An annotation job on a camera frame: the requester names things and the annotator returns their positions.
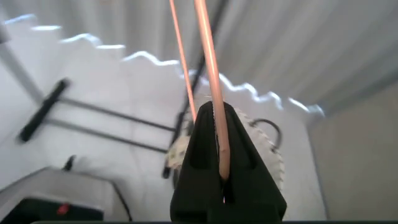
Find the wavy light gap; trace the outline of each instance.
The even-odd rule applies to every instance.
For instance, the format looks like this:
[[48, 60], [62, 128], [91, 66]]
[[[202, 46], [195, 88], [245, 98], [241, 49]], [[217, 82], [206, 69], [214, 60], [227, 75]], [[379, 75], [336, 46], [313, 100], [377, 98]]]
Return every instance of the wavy light gap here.
[[[36, 17], [33, 14], [26, 14], [23, 16], [19, 16], [17, 18], [9, 19], [9, 20], [5, 21], [4, 23], [12, 24], [15, 22], [29, 20], [32, 18], [36, 19]], [[35, 26], [32, 28], [32, 30], [43, 31], [43, 30], [57, 30], [57, 29], [61, 29], [61, 28], [62, 28], [61, 26]], [[121, 45], [121, 44], [104, 45], [100, 38], [98, 38], [94, 35], [91, 35], [91, 34], [79, 34], [79, 35], [76, 35], [71, 38], [60, 40], [60, 43], [70, 43], [70, 42], [74, 42], [74, 41], [77, 41], [80, 39], [88, 40], [97, 49], [124, 49], [124, 48], [126, 48], [125, 45]], [[124, 57], [122, 59], [122, 62], [127, 62], [127, 61], [133, 60], [138, 57], [144, 57], [144, 58], [150, 60], [154, 65], [157, 65], [157, 66], [180, 65], [180, 62], [178, 60], [160, 61], [157, 57], [155, 57], [154, 55], [152, 55], [146, 51], [138, 51], [138, 52], [135, 52], [127, 57]], [[189, 70], [189, 75], [193, 75], [195, 73], [196, 73], [196, 70]], [[179, 77], [183, 78], [182, 72], [179, 72]], [[268, 92], [265, 95], [259, 96], [257, 90], [249, 83], [243, 83], [241, 85], [233, 85], [231, 83], [231, 81], [228, 80], [225, 77], [225, 75], [223, 75], [222, 73], [220, 73], [220, 80], [223, 82], [224, 85], [227, 86], [227, 88], [230, 91], [246, 91], [247, 90], [251, 93], [251, 98], [253, 99], [253, 101], [255, 101], [257, 103], [262, 103], [262, 102], [269, 101], [269, 100], [275, 100], [278, 109], [280, 109], [280, 110], [283, 109], [282, 99], [280, 98], [279, 95], [277, 95], [276, 93], [274, 93], [272, 91]], [[201, 78], [201, 82], [204, 85], [209, 85], [208, 80], [204, 77]], [[288, 98], [288, 100], [292, 104], [298, 106], [299, 108], [303, 109], [307, 113], [320, 113], [322, 116], [325, 115], [323, 110], [318, 105], [304, 106], [301, 102], [299, 102], [293, 98]]]

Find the black device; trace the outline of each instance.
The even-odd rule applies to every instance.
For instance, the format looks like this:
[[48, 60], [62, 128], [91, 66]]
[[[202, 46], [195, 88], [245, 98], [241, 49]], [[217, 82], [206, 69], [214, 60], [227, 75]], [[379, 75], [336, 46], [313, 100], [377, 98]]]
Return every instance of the black device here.
[[173, 222], [281, 222], [286, 201], [233, 107], [224, 103], [230, 175], [218, 171], [212, 102], [199, 109], [170, 204]]

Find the copper rod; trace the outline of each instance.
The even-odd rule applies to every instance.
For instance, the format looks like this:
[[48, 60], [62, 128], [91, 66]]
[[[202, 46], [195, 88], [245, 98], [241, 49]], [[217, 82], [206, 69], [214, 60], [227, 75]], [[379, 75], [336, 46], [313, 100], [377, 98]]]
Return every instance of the copper rod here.
[[205, 0], [195, 0], [195, 10], [197, 12], [201, 42], [203, 50], [205, 51], [206, 67], [215, 114], [216, 132], [220, 145], [219, 172], [221, 178], [223, 180], [227, 180], [229, 177], [230, 157], [228, 130], [226, 125], [223, 95], [220, 88], [220, 77], [217, 68], [216, 54], [213, 38], [211, 37], [211, 29]]
[[182, 69], [184, 71], [184, 79], [185, 79], [185, 85], [187, 86], [188, 99], [189, 99], [189, 105], [191, 107], [192, 119], [193, 119], [193, 122], [195, 122], [195, 120], [197, 119], [197, 112], [195, 110], [195, 104], [193, 103], [193, 94], [192, 94], [192, 89], [191, 89], [191, 83], [189, 82], [187, 61], [185, 60], [184, 47], [182, 45], [180, 28], [178, 26], [178, 20], [177, 20], [177, 13], [175, 12], [174, 0], [170, 0], [170, 8], [172, 10], [172, 15], [173, 15], [175, 35], [177, 36], [178, 49], [180, 51], [181, 64], [182, 64]]

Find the gray wall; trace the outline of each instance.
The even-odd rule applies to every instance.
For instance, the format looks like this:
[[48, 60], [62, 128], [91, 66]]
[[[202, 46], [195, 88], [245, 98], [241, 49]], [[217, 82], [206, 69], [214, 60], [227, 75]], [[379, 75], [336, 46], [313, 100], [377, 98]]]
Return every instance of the gray wall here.
[[398, 84], [309, 130], [332, 220], [398, 219]]

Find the white wall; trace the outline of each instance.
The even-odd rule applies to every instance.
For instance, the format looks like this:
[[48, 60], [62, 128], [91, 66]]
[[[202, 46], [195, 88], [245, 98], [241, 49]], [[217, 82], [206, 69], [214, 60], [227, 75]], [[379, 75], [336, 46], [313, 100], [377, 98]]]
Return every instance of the white wall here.
[[332, 220], [398, 219], [397, 96], [395, 83], [310, 130]]
[[[31, 19], [26, 19], [7, 26], [28, 26], [30, 22]], [[43, 92], [48, 93], [57, 80], [68, 77], [72, 85], [64, 96], [173, 126], [185, 93], [184, 80], [177, 62], [160, 62], [144, 53], [122, 58], [123, 47], [104, 49], [99, 46], [99, 40], [88, 35], [80, 36], [84, 37], [80, 39], [64, 40], [59, 44], [51, 42], [59, 32], [58, 28], [31, 30], [28, 27], [19, 32], [11, 32], [13, 36], [25, 37], [12, 39], [11, 43], [15, 43], [15, 53], [28, 67]], [[27, 34], [34, 37], [42, 35], [43, 38], [33, 38]], [[289, 100], [279, 100], [274, 95], [258, 97], [249, 85], [232, 86], [227, 80], [223, 84], [226, 102], [252, 118], [273, 120], [283, 132], [280, 150], [285, 162], [282, 191], [288, 204], [285, 219], [324, 220], [325, 210], [305, 127], [313, 116]], [[21, 88], [16, 84], [6, 87], [8, 92], [18, 93], [15, 102], [29, 101], [24, 99], [26, 96], [20, 93]], [[199, 92], [210, 92], [205, 82]], [[1, 99], [0, 103], [9, 100], [7, 97]], [[17, 131], [37, 108], [32, 102], [26, 109], [22, 105], [28, 104], [21, 103], [1, 110], [8, 115], [7, 120], [10, 121], [8, 126], [2, 128], [4, 136], [7, 136], [3, 138], [4, 142], [15, 140]], [[10, 113], [11, 109], [21, 114]], [[171, 137], [171, 133], [165, 131], [61, 103], [56, 105], [50, 117], [164, 148], [169, 145]], [[28, 144], [20, 146], [4, 143], [0, 146], [0, 151], [4, 154], [0, 157], [0, 170], [10, 170], [7, 174], [9, 178], [4, 178], [4, 172], [0, 173], [0, 187], [38, 167], [60, 167], [70, 155], [76, 154], [80, 158], [76, 170], [113, 179], [121, 186], [127, 203], [134, 208], [132, 215], [135, 220], [169, 219], [172, 185], [170, 180], [160, 177], [163, 154], [47, 124], [42, 126]], [[29, 162], [26, 164], [32, 163], [34, 166], [27, 166], [23, 172], [11, 169], [12, 166], [20, 167], [21, 158]]]

